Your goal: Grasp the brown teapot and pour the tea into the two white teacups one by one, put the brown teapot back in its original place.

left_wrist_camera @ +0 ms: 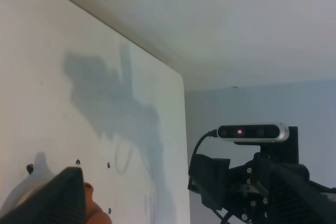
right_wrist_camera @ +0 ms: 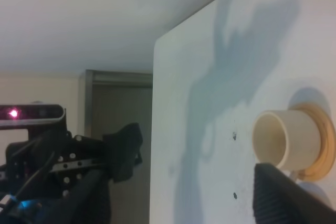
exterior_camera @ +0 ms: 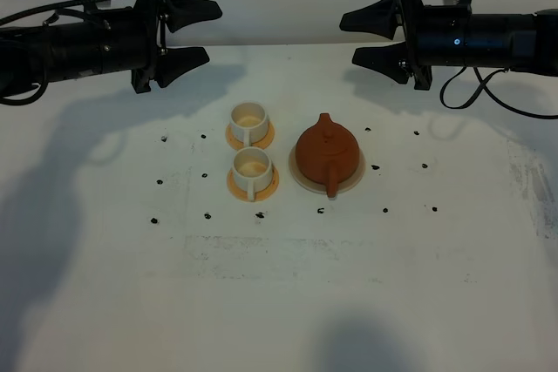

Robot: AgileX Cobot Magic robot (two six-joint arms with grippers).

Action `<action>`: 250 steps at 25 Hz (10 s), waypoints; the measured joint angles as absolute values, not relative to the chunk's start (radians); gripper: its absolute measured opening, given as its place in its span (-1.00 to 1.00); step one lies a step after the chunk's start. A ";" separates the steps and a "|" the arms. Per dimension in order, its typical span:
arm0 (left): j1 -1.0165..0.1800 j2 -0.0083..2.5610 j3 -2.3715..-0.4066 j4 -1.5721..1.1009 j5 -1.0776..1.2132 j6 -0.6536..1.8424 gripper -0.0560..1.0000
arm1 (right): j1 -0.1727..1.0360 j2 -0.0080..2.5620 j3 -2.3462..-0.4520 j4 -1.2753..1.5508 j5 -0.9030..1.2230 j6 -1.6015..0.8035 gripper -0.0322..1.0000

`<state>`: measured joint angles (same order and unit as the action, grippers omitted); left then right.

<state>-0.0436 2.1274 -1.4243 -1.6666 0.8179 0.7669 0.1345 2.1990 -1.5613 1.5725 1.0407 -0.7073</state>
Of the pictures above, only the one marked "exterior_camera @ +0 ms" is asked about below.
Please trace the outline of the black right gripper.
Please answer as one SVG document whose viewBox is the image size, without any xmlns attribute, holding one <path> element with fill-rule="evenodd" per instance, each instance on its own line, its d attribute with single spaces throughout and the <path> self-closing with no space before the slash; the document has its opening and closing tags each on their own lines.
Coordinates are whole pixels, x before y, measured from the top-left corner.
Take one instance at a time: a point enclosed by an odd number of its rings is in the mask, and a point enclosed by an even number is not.
<svg viewBox="0 0 558 372">
<path fill-rule="evenodd" d="M 534 72 L 533 14 L 474 14 L 472 4 L 431 6 L 422 0 L 381 0 L 345 13 L 339 28 L 392 40 L 398 23 L 404 29 L 403 43 L 357 48 L 352 63 L 398 84 L 414 78 L 417 90 L 430 88 L 433 66 Z"/>
</svg>

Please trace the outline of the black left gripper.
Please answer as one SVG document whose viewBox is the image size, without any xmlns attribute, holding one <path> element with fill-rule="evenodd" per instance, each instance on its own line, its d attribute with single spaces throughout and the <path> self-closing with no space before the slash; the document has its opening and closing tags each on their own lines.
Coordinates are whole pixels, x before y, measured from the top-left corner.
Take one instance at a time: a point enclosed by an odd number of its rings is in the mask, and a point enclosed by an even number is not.
<svg viewBox="0 0 558 372">
<path fill-rule="evenodd" d="M 153 76 L 160 88 L 166 88 L 207 64 L 209 56 L 203 47 L 167 49 L 166 55 L 157 58 L 157 30 L 164 3 L 171 33 L 222 17 L 219 4 L 212 0 L 136 0 L 133 7 L 94 10 L 92 16 L 99 20 L 96 24 L 84 21 L 47 30 L 48 80 L 130 71 L 135 92 L 146 93 L 151 91 Z"/>
</svg>

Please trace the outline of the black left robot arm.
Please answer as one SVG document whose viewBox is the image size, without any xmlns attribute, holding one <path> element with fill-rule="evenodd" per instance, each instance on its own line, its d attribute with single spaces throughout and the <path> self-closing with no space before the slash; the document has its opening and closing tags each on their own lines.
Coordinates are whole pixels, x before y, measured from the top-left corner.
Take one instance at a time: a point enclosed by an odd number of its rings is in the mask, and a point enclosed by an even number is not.
<svg viewBox="0 0 558 372">
<path fill-rule="evenodd" d="M 36 27 L 1 30 L 1 102 L 30 105 L 50 83 L 130 71 L 137 93 L 169 86 L 209 61 L 202 47 L 169 48 L 166 34 L 221 18 L 211 0 L 136 0 L 100 10 L 58 8 Z"/>
</svg>

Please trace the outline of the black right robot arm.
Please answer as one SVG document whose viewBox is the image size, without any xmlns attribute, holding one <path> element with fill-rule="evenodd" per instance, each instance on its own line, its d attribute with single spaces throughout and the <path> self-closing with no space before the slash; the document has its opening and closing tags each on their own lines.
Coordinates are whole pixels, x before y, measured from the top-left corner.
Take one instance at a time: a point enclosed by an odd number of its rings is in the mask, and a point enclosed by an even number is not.
<svg viewBox="0 0 558 372">
<path fill-rule="evenodd" d="M 509 69 L 554 77 L 557 74 L 557 12 L 474 14 L 472 0 L 380 0 L 343 15 L 340 28 L 405 40 L 355 50 L 353 64 L 379 72 L 417 90 L 432 84 L 432 67 Z"/>
</svg>

